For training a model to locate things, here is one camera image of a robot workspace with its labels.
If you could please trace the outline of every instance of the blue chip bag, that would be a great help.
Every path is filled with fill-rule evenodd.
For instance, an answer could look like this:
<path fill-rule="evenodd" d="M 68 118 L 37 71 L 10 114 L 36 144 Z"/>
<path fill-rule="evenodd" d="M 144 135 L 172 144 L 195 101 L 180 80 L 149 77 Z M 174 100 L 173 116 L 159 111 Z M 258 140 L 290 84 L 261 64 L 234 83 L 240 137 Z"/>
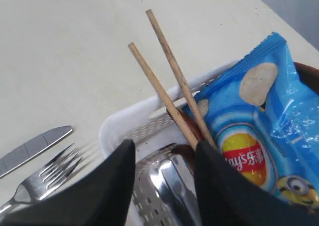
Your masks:
<path fill-rule="evenodd" d="M 273 33 L 195 95 L 225 160 L 262 189 L 319 212 L 319 97 Z M 183 111 L 193 117 L 188 106 Z"/>

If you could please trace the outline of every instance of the wooden chopstick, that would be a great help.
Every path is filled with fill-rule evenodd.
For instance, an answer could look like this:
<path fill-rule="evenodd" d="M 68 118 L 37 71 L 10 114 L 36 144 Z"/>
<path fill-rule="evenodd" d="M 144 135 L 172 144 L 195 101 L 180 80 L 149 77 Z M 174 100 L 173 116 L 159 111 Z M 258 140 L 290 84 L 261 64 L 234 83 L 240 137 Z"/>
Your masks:
<path fill-rule="evenodd" d="M 162 46 L 162 49 L 165 53 L 165 56 L 166 56 L 170 66 L 171 66 L 171 69 L 173 70 L 175 78 L 177 79 L 177 81 L 182 89 L 182 92 L 183 92 L 184 97 L 185 97 L 185 99 L 190 107 L 190 110 L 194 114 L 195 121 L 196 121 L 201 133 L 203 134 L 203 137 L 205 138 L 205 140 L 207 140 L 209 142 L 209 144 L 211 144 L 212 146 L 217 148 L 215 143 L 214 143 L 213 138 L 211 137 L 209 129 L 207 128 L 207 125 L 199 112 L 198 106 L 193 98 L 193 95 L 192 95 L 191 90 L 187 84 L 187 81 L 186 81 L 182 71 L 180 70 L 180 68 L 178 66 L 178 63 L 177 63 L 177 61 L 176 61 L 176 59 L 175 59 L 175 57 L 170 49 L 165 37 L 164 37 L 162 30 L 160 29 L 160 25 L 159 25 L 158 21 L 156 20 L 151 9 L 147 10 L 146 14 L 147 14 L 147 16 L 152 24 L 152 27 L 156 33 L 156 36 L 159 39 L 160 45 Z"/>
<path fill-rule="evenodd" d="M 189 141 L 193 150 L 196 149 L 198 144 L 198 140 L 194 136 L 193 132 L 188 127 L 187 123 L 184 121 L 183 117 L 180 115 L 179 111 L 176 109 L 175 105 L 173 104 L 170 97 L 167 95 L 166 91 L 160 84 L 159 80 L 156 78 L 152 70 L 150 69 L 149 65 L 146 63 L 142 55 L 140 54 L 139 50 L 136 48 L 134 43 L 129 44 L 129 49 L 131 50 L 133 56 L 135 57 L 136 61 L 141 66 L 142 70 L 144 71 L 146 77 L 149 79 L 150 83 L 154 87 L 155 91 L 158 93 L 160 98 L 162 99 L 165 107 L 167 108 L 168 112 L 172 116 L 173 120 L 179 126 L 180 130 Z"/>

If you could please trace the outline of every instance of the fork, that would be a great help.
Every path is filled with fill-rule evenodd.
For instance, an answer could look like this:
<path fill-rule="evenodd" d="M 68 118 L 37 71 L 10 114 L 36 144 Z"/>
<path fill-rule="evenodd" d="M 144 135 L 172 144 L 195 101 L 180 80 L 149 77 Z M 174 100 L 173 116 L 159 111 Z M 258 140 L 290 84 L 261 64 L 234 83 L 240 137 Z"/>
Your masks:
<path fill-rule="evenodd" d="M 19 205 L 31 205 L 45 199 L 65 183 L 82 160 L 78 148 L 70 149 L 73 145 L 66 147 L 45 166 L 22 181 L 14 196 L 0 207 L 0 218 Z"/>

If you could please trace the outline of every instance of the knife blade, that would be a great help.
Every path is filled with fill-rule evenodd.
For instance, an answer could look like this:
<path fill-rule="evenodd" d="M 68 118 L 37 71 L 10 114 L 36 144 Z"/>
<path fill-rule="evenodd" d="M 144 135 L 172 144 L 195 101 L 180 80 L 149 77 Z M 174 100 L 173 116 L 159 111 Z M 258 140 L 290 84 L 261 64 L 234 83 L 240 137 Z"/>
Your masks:
<path fill-rule="evenodd" d="M 20 145 L 0 159 L 0 179 L 40 155 L 73 131 L 71 126 L 48 130 Z"/>

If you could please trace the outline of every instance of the basket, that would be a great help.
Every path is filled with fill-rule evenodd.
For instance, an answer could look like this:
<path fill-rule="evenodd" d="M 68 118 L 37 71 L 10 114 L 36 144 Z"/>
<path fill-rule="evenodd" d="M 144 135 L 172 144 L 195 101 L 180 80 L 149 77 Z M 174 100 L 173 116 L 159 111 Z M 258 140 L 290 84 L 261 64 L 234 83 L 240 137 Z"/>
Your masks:
<path fill-rule="evenodd" d="M 233 61 L 222 65 L 189 81 L 188 85 L 191 91 L 201 90 L 235 63 L 236 61 Z M 186 104 L 179 86 L 171 88 L 167 93 L 177 107 Z M 157 95 L 119 111 L 105 120 L 99 132 L 99 146 L 104 157 L 107 158 L 124 139 L 133 139 L 135 142 L 137 162 L 165 145 L 187 143 Z M 137 209 L 132 203 L 127 217 L 127 225 L 143 225 Z"/>

